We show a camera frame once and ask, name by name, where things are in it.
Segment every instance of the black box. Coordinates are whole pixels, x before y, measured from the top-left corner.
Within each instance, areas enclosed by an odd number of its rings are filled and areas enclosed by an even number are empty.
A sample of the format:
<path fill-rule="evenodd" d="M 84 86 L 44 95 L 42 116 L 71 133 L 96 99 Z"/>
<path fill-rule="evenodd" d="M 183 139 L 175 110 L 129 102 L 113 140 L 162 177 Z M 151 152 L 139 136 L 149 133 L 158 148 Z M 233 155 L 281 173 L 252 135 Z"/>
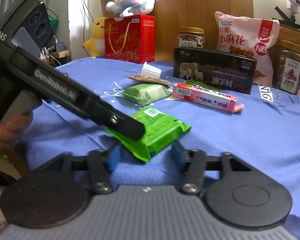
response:
<path fill-rule="evenodd" d="M 217 50 L 175 48 L 173 76 L 250 94 L 256 64 L 254 59 Z"/>

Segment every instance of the red gift box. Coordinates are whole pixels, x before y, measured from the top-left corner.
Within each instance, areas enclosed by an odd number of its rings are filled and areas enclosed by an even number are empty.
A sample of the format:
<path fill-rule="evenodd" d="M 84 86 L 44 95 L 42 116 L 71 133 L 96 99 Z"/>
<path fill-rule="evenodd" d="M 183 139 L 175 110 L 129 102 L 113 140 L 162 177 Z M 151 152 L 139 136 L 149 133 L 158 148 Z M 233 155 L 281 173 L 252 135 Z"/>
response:
<path fill-rule="evenodd" d="M 154 61 L 155 17 L 136 15 L 105 20 L 106 58 L 144 63 Z"/>

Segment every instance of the plastic jar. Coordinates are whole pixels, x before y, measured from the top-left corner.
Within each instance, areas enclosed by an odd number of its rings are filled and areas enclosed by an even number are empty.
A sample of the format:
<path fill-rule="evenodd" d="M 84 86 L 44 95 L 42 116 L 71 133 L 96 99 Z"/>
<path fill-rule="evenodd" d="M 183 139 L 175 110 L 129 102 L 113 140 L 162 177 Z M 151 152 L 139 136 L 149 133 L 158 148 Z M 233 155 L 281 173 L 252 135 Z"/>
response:
<path fill-rule="evenodd" d="M 177 36 L 177 47 L 204 48 L 204 29 L 194 27 L 180 27 Z"/>
<path fill-rule="evenodd" d="M 300 86 L 300 46 L 289 41 L 280 40 L 276 88 L 296 95 Z"/>

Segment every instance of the yellow plush toy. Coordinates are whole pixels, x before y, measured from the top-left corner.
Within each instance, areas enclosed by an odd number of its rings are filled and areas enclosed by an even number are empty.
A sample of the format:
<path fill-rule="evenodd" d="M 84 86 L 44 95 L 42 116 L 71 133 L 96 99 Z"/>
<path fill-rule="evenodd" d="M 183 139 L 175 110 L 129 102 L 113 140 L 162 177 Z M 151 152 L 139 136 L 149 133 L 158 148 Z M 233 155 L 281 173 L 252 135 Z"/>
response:
<path fill-rule="evenodd" d="M 99 17 L 91 25 L 91 39 L 83 44 L 85 49 L 90 50 L 90 57 L 100 56 L 105 53 L 105 19 Z"/>

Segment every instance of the pink box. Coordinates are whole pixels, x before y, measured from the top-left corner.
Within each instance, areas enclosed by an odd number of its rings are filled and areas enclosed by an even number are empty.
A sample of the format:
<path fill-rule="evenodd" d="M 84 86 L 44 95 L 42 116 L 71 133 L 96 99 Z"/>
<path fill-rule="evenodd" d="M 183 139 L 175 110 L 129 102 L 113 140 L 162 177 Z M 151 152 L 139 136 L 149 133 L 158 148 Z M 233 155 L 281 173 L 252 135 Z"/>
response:
<path fill-rule="evenodd" d="M 238 112 L 244 107 L 243 104 L 235 105 L 237 97 L 184 83 L 176 83 L 173 86 L 173 96 L 231 113 Z"/>

